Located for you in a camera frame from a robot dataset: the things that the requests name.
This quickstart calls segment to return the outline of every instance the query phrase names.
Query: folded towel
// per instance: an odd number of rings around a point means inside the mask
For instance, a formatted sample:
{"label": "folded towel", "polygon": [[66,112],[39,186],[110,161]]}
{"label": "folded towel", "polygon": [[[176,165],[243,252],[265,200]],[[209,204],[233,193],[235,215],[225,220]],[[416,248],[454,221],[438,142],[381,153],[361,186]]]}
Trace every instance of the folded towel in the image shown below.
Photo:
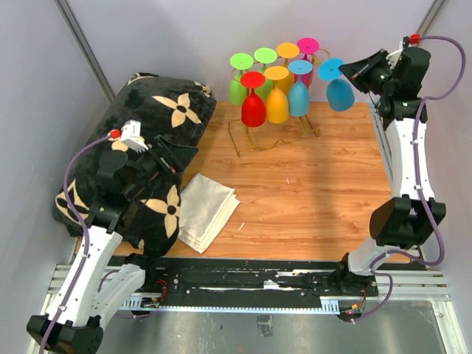
{"label": "folded towel", "polygon": [[203,253],[239,203],[235,190],[198,173],[181,192],[178,238]]}

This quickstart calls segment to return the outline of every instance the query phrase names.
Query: wire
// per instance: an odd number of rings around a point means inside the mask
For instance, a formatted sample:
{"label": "wire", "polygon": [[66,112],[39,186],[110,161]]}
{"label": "wire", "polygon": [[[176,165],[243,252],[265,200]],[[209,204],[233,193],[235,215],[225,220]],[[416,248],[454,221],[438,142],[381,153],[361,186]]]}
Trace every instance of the wire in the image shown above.
{"label": "wire", "polygon": [[376,110],[377,113],[378,113],[378,104],[374,102],[374,99],[372,98],[372,95],[370,94],[370,91],[369,91],[369,98],[370,98],[370,102],[372,102],[372,104],[373,104],[374,107],[375,107],[375,110]]}
{"label": "wire", "polygon": [[347,312],[350,312],[356,308],[360,308],[361,305],[362,305],[362,310],[366,308],[366,300],[367,300],[367,291],[366,291],[366,288],[362,288],[362,292],[364,293],[364,296],[362,297],[362,300],[360,302],[358,302],[357,304],[354,304],[354,305],[351,305],[350,307],[348,308],[342,308],[340,309],[341,312],[344,312],[344,313],[347,313]]}
{"label": "wire", "polygon": [[[100,284],[98,285],[98,292],[101,292],[102,287],[103,287],[103,283],[105,282],[105,280],[110,275],[112,275],[113,273],[118,273],[118,272],[119,272],[119,270],[114,269],[112,271],[109,271],[107,274],[105,274],[103,276],[103,278],[100,280]],[[160,279],[160,280],[157,281],[157,283],[162,286],[161,299],[160,299],[160,303],[162,303],[165,296],[167,295],[167,282],[165,280]],[[156,311],[154,311],[152,313],[145,314],[145,315],[124,315],[124,314],[121,314],[121,313],[115,313],[113,315],[113,317],[116,317],[118,319],[147,319],[151,316],[154,316],[155,314],[156,314]]]}
{"label": "wire", "polygon": [[144,207],[146,205],[146,203],[149,201],[149,199],[152,198],[152,196],[154,195],[154,191],[156,190],[156,185],[157,185],[157,178],[154,179],[153,189],[150,191],[149,196],[147,197],[147,199],[144,203],[142,203],[140,206],[138,206],[138,210],[140,210],[142,207]]}
{"label": "wire", "polygon": [[[72,167],[75,165],[75,162],[81,157],[87,150],[91,149],[92,147],[100,144],[101,142],[106,142],[108,139],[111,138],[111,135],[104,136],[103,138],[100,138],[98,140],[95,140],[94,142],[86,145],[84,148],[79,150],[77,154],[72,158],[72,160],[69,162],[66,168],[66,172],[64,173],[64,179],[63,179],[63,191],[64,191],[64,196],[66,197],[66,202],[67,202],[67,207],[72,211],[72,213],[75,215],[77,221],[79,222],[80,226],[82,226],[83,230],[83,239],[84,239],[84,247],[83,247],[83,253],[88,254],[89,253],[89,247],[90,247],[90,235],[89,235],[89,229],[87,228],[85,220],[83,220],[82,216],[80,213],[77,211],[75,208],[74,203],[72,203],[71,197],[69,195],[69,192],[67,190],[68,187],[68,180],[69,180],[69,175],[72,170]],[[51,335],[52,329],[54,328],[55,324],[58,322],[60,315],[62,314],[63,310],[61,308],[65,308],[67,305],[67,302],[72,294],[72,291],[74,290],[75,285],[77,284],[77,281],[79,280],[80,275],[82,274],[83,267],[85,266],[87,258],[83,257],[80,260],[79,266],[77,267],[77,270],[72,277],[72,281],[69,285],[69,287],[66,290],[66,293],[64,294],[64,298],[62,299],[62,302],[59,304],[58,310],[56,311],[56,314],[52,318],[51,322],[47,326],[46,332],[44,332],[43,339],[41,339],[41,344],[39,347],[39,354],[44,354],[44,350],[46,349],[47,345],[47,340],[49,336]]]}
{"label": "wire", "polygon": [[[425,39],[435,39],[435,40],[440,40],[440,41],[447,41],[447,42],[453,44],[459,50],[460,57],[461,57],[461,66],[460,66],[459,74],[457,75],[457,79],[454,82],[454,84],[450,87],[449,90],[447,90],[444,94],[441,94],[440,96],[425,96],[421,100],[420,105],[418,107],[418,110],[416,112],[416,116],[414,118],[413,142],[417,141],[417,139],[418,139],[418,128],[420,127],[421,112],[423,111],[423,108],[426,104],[426,101],[428,101],[428,100],[438,101],[438,100],[442,100],[443,98],[446,98],[447,96],[449,96],[456,89],[456,87],[459,85],[460,80],[462,79],[462,76],[464,76],[465,63],[466,63],[465,50],[460,45],[460,43],[458,41],[456,41],[452,38],[449,38],[449,37],[441,36],[441,35],[424,35],[424,36],[421,37],[421,40],[425,40]],[[402,254],[403,256],[407,256],[410,260],[413,260],[413,261],[418,262],[420,264],[423,264],[425,266],[438,266],[444,260],[445,247],[444,247],[443,236],[441,235],[441,231],[439,230],[439,227],[438,227],[438,225],[437,225],[437,223],[434,219],[434,216],[431,212],[431,209],[429,208],[428,201],[426,200],[426,198],[423,194],[423,188],[422,188],[422,184],[421,184],[420,154],[419,154],[418,144],[414,143],[412,145],[413,145],[413,156],[414,156],[414,176],[415,176],[415,183],[417,185],[417,193],[418,193],[418,196],[420,197],[421,204],[423,205],[423,208],[426,212],[426,215],[428,216],[429,222],[431,223],[431,225],[433,227],[434,234],[436,235],[437,243],[438,243],[439,249],[440,249],[439,256],[438,256],[437,260],[432,261],[432,262],[428,262],[428,261],[424,260],[423,258],[415,257],[415,256],[413,256],[412,254],[410,254],[408,252],[393,249],[393,250],[389,250],[389,251],[385,252],[384,254],[380,254],[379,256],[377,256],[370,263],[370,265],[369,265],[370,269],[375,269],[375,264],[378,261],[385,258],[389,254]],[[366,319],[367,317],[370,317],[375,312],[380,310],[386,304],[386,302],[390,298],[390,295],[392,295],[392,290],[393,290],[392,275],[390,275],[388,273],[378,273],[377,271],[373,271],[373,270],[372,270],[372,274],[374,274],[376,276],[378,275],[378,276],[388,277],[389,278],[389,290],[387,291],[385,299],[383,299],[383,301],[380,303],[379,306],[374,308],[369,313],[366,313],[362,317],[360,317],[356,320],[353,319],[353,322],[355,322],[355,323],[362,320],[362,319]]]}

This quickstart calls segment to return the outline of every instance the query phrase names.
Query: lime green wine glass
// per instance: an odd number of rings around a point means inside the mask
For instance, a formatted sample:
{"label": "lime green wine glass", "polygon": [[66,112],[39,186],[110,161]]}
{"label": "lime green wine glass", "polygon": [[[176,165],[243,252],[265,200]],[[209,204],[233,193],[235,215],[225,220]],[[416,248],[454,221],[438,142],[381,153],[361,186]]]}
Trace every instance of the lime green wine glass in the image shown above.
{"label": "lime green wine glass", "polygon": [[[277,52],[272,48],[259,48],[254,53],[254,58],[256,58],[256,60],[263,65],[260,73],[264,75],[267,65],[272,64],[277,60]],[[264,84],[261,87],[256,88],[256,94],[258,94],[259,97],[265,102],[267,100],[268,94],[272,91],[273,85],[274,84],[272,83],[272,80],[265,79]]]}
{"label": "lime green wine glass", "polygon": [[229,84],[229,100],[234,105],[242,105],[246,99],[246,87],[241,85],[241,77],[244,71],[254,64],[254,59],[249,54],[237,53],[231,56],[229,62],[233,67],[233,72],[238,70],[236,75],[232,75],[232,80]]}

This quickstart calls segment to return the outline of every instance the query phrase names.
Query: red connector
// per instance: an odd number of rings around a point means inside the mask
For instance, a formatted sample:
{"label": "red connector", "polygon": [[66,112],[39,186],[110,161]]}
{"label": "red connector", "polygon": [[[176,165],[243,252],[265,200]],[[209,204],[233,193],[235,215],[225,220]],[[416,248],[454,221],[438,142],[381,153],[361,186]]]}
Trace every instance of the red connector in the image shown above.
{"label": "red connector", "polygon": [[120,129],[113,129],[110,132],[110,135],[113,139],[118,139],[119,137],[121,137],[121,131],[120,131]]}
{"label": "red connector", "polygon": [[418,44],[420,42],[420,33],[410,35],[410,44]]}

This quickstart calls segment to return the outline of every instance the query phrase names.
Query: floral pattern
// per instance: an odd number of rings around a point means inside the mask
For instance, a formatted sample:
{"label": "floral pattern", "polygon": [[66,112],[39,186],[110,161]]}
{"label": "floral pattern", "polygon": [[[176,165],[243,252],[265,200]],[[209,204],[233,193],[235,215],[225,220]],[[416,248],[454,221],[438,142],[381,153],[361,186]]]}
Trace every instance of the floral pattern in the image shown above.
{"label": "floral pattern", "polygon": [[207,96],[208,98],[211,97],[211,94],[212,94],[212,89],[206,85],[202,85],[201,83],[197,83],[196,81],[193,82],[194,84],[196,84],[199,88],[200,88],[200,91],[202,91],[205,96]]}
{"label": "floral pattern", "polygon": [[[80,216],[83,218],[83,220],[87,219],[87,217],[89,216],[89,208],[83,203],[82,199],[80,199],[80,196],[77,194],[77,188],[75,186],[75,179],[74,179],[74,181],[72,181],[72,183],[69,185],[69,187],[67,187],[67,192],[69,193],[70,198],[71,198],[71,202],[74,204],[75,209],[77,209]],[[70,221],[73,221],[74,223],[79,223],[79,221],[76,219],[75,215],[67,207],[66,194],[64,193],[64,191],[59,193],[58,195],[56,195],[55,204],[56,204],[56,207]]]}
{"label": "floral pattern", "polygon": [[119,138],[110,138],[108,139],[109,142],[112,142],[111,143],[111,149],[112,150],[121,150],[121,151],[128,151],[129,147],[125,144],[123,144]]}
{"label": "floral pattern", "polygon": [[177,187],[173,185],[167,194],[167,203],[160,199],[141,200],[149,209],[159,214],[164,214],[164,224],[167,238],[170,238],[177,230],[178,217],[180,217],[180,197]]}
{"label": "floral pattern", "polygon": [[190,119],[195,124],[201,123],[197,114],[190,109],[190,99],[188,92],[181,94],[178,97],[177,102],[163,96],[153,96],[153,99],[174,110],[172,117],[170,118],[172,122],[172,128],[176,128],[184,124],[186,118]]}
{"label": "floral pattern", "polygon": [[131,79],[128,81],[128,85],[130,85],[131,83],[133,83],[134,81],[137,81],[137,80],[140,80],[140,79],[145,79],[146,77],[156,77],[156,76],[153,76],[153,75],[146,75],[146,74],[142,74],[142,73],[139,73],[137,72],[136,74],[134,74]]}

